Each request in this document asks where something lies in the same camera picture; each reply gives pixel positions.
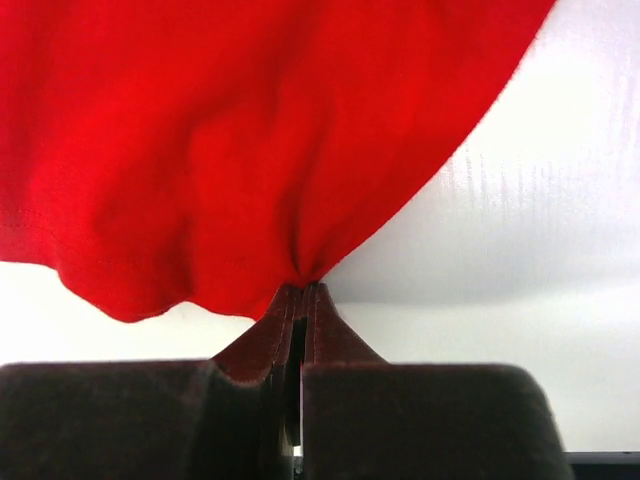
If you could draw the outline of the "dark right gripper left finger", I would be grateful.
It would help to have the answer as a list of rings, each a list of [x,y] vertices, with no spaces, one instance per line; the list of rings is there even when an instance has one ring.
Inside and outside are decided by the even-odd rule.
[[[209,406],[211,479],[290,479],[300,444],[303,292],[278,289],[265,315],[217,354]]]

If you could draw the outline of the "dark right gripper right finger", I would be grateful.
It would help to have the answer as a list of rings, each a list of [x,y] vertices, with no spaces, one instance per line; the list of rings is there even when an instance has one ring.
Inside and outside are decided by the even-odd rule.
[[[319,364],[350,366],[356,363],[386,364],[387,361],[342,319],[324,283],[312,283],[304,289],[299,320],[306,324],[300,379],[301,468],[304,479],[313,479],[304,433],[311,419],[311,408],[307,406],[310,395],[304,380],[306,371]]]

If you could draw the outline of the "red t shirt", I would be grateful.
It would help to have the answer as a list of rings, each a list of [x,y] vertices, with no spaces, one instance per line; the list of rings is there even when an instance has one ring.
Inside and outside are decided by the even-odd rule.
[[[549,1],[5,1],[1,258],[257,318],[447,162]]]

